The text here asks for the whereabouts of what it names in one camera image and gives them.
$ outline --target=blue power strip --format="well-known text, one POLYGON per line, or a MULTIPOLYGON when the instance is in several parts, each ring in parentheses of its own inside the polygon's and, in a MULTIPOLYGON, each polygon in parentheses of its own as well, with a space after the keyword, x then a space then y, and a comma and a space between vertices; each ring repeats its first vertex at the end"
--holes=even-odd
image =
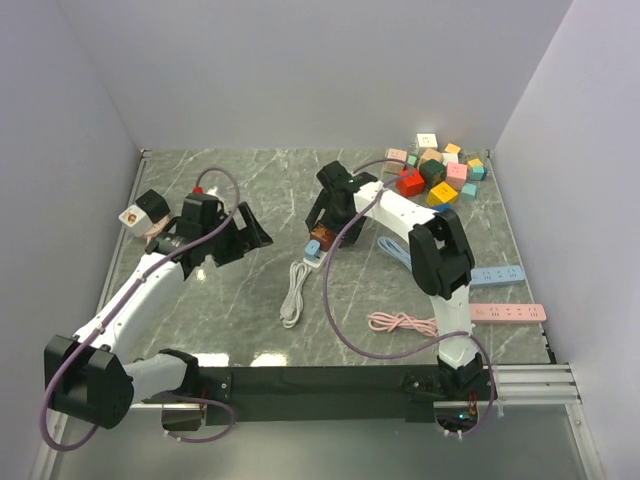
MULTIPOLYGON (((395 241, 389 237, 378 238, 378 246, 388 255, 400 260, 405 267, 411 270, 411 256, 395 241)), ((471 270, 472 287, 491 287, 494 285, 510 285, 524 282, 524 271, 520 265, 508 265, 506 267, 474 268, 471 270)))
POLYGON ((507 267, 474 268, 471 270, 472 287, 491 287, 524 282, 524 272, 520 265, 507 267))

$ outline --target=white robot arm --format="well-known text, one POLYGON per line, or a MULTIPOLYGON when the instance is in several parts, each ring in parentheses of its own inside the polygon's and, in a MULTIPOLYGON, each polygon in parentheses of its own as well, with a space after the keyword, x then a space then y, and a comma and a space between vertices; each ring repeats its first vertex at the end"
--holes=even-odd
MULTIPOLYGON (((354 195, 356 211, 364 210, 382 188, 380 181, 363 185, 354 195)), ((425 225, 434 220, 435 213, 434 210, 416 205, 392 190, 385 189, 380 201, 365 216, 395 232, 408 245, 409 232, 414 229, 414 226, 425 225)), ((468 283, 460 285, 451 292, 451 297, 448 299, 441 295, 429 295, 429 299, 433 305, 440 335, 455 331, 471 333, 468 283)), ((454 337, 440 342, 438 356, 443 362, 457 369, 472 362, 477 353, 478 348, 471 340, 454 337)))
POLYGON ((181 216, 172 219, 150 241, 136 270, 100 313, 72 338, 55 336, 49 342, 44 354, 46 384, 61 375, 60 380, 54 382, 49 408, 112 428, 132 403, 166 391, 177 390, 187 395, 194 391, 198 361, 187 353, 162 350, 151 359, 128 365, 123 365, 121 360, 128 358, 158 309, 184 288, 185 280, 207 256, 213 258, 216 266, 222 266, 241 259, 250 250, 273 243, 246 203, 238 205, 246 224, 238 229, 233 219, 226 220, 229 215, 217 197, 197 190, 200 189, 186 197, 181 216), (225 221, 228 223, 220 233, 209 238, 225 221), (172 255, 203 237, 208 239, 172 255), (167 261, 167 256, 171 256, 171 260, 167 261), (150 275, 143 275, 158 264, 150 275), (131 287, 140 281, 142 284, 129 296, 131 287), (124 298, 128 300, 103 327, 106 315, 112 315, 124 298), (66 359, 85 342, 90 343, 69 368, 59 372, 66 359))
MULTIPOLYGON (((337 161, 323 167, 317 177, 323 189, 306 219, 309 231, 337 234, 365 212, 365 217, 380 222, 409 245, 412 275, 433 304, 438 333, 471 334, 469 284, 475 261, 455 212, 435 212, 416 205, 386 189, 373 175, 350 174, 337 161), (371 207, 381 190, 379 201, 371 207)), ((353 224, 340 247, 355 243, 364 221, 361 218, 353 224)), ((482 371, 476 344, 464 336, 440 342, 438 364, 450 380, 445 383, 458 390, 482 371)))

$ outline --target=marble table surface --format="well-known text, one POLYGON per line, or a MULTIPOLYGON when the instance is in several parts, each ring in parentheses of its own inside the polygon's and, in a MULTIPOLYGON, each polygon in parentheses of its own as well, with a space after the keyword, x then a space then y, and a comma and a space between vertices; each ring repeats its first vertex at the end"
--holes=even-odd
MULTIPOLYGON (((167 299, 155 322, 138 339, 131 359, 150 357, 162 348, 203 354, 217 366, 248 365, 362 365, 385 363, 364 358, 344 346, 331 330, 322 307, 322 275, 312 273, 304 286, 304 312, 298 325, 287 330, 279 310, 289 287, 289 266, 301 260, 309 234, 304 220, 320 191, 316 172, 340 160, 348 169, 382 157, 381 149, 360 150, 180 150, 152 151, 143 160, 136 195, 149 188, 164 195, 172 212, 179 213, 185 195, 206 167, 227 168, 240 183, 249 203, 274 244, 250 252, 243 260, 217 269, 208 259, 187 280, 186 289, 167 299)), ((476 266, 520 264, 502 199, 486 153, 480 156, 489 175, 478 184, 475 201, 454 206, 476 258, 476 266)), ((370 171, 379 176, 381 167, 370 171)), ((217 185, 229 202, 232 191, 222 176, 206 177, 205 188, 217 185)), ((425 204, 425 195, 413 199, 425 204)), ((367 221, 357 244, 341 250, 330 277, 330 299, 343 332, 356 345, 377 353, 402 352, 426 337, 415 331, 374 333, 367 315, 374 311, 432 316, 428 297, 415 285, 410 272, 376 245, 381 235, 395 236, 367 221)), ((145 242, 125 237, 110 283, 119 288, 137 265, 145 242)), ((474 303, 531 303, 526 283, 473 288, 474 303)), ((500 364, 549 363, 546 337, 540 325, 479 325, 476 335, 500 364)), ((394 363, 435 363, 436 347, 394 363)))

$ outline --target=white enclosure wall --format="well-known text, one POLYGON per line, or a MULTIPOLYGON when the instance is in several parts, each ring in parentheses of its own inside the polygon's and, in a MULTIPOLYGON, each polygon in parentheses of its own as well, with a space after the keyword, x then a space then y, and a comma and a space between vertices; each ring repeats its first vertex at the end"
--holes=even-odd
POLYGON ((145 148, 494 147, 570 0, 59 0, 145 148))
POLYGON ((40 443, 42 352, 98 301, 139 153, 53 0, 0 5, 2 478, 40 443))
POLYGON ((612 479, 640 475, 639 15, 637 2, 573 2, 494 163, 612 479))

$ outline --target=white cube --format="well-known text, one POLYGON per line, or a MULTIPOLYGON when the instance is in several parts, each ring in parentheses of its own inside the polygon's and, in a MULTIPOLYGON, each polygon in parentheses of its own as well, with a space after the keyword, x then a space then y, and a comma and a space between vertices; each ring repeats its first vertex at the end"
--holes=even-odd
POLYGON ((418 156, 422 155, 427 148, 438 149, 438 141, 433 133, 419 133, 416 135, 418 144, 418 156))
POLYGON ((449 162, 460 163, 460 160, 458 160, 458 154, 444 152, 442 154, 442 164, 446 167, 449 162))
POLYGON ((137 205, 131 205, 118 218, 122 224, 136 237, 141 237, 153 226, 149 215, 137 205))

